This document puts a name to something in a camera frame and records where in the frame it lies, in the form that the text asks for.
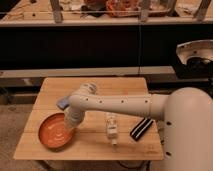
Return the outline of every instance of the plate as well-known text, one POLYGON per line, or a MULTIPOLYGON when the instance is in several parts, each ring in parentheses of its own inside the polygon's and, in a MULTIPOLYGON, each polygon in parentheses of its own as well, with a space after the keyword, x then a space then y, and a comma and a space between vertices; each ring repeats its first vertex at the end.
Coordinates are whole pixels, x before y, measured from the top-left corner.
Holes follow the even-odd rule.
POLYGON ((47 148, 59 148, 70 142, 74 132, 65 128, 64 113, 55 113, 42 122, 39 140, 47 148))

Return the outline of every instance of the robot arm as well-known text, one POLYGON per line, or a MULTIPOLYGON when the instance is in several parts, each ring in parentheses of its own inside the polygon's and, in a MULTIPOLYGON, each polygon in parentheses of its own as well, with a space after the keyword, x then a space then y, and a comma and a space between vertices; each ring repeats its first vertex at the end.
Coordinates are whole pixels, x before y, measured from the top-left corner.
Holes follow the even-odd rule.
POLYGON ((145 94, 128 96, 98 96, 93 84, 83 84, 69 98, 66 112, 69 127, 80 124, 87 110, 99 110, 126 115, 163 119, 167 95, 145 94))
POLYGON ((171 95, 97 96, 84 84, 69 98, 68 127, 80 124, 87 110, 101 110, 165 120, 164 171, 213 170, 213 100, 196 88, 171 95))

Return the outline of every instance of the wooden table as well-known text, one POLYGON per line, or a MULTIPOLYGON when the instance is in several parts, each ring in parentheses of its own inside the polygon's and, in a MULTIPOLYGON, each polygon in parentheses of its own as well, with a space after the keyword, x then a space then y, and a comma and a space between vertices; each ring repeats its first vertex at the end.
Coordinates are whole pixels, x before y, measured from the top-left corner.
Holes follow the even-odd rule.
POLYGON ((58 99, 79 88, 82 83, 95 83, 97 94, 123 95, 147 93, 143 78, 46 78, 17 145, 14 158, 20 160, 162 160, 163 151, 156 123, 135 142, 129 132, 140 117, 116 114, 118 144, 113 147, 106 136, 105 112, 86 112, 74 139, 63 151, 50 151, 38 139, 41 123, 48 116, 61 112, 58 99))

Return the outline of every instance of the floor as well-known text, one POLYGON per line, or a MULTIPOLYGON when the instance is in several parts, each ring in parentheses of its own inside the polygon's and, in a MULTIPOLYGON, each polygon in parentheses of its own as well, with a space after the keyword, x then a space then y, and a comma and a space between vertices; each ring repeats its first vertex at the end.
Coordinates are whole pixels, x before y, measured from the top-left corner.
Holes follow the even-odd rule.
MULTIPOLYGON (((37 94, 15 94, 11 103, 0 96, 0 170, 1 171, 44 171, 34 161, 14 160, 13 154, 31 112, 37 94)), ((126 171, 116 161, 47 161, 58 171, 126 171)), ((123 161, 125 166, 136 167, 140 161, 123 161)), ((151 171, 162 171, 163 162, 151 162, 151 171)))

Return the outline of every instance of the black and white object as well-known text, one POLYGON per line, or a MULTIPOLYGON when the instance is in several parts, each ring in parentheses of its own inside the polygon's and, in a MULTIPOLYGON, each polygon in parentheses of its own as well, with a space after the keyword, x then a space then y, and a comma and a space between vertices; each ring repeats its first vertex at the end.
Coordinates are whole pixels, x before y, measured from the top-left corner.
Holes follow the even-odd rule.
POLYGON ((140 121, 130 132, 130 136, 135 140, 138 141, 143 134, 148 130, 148 128, 152 125, 153 120, 149 118, 144 118, 140 121))

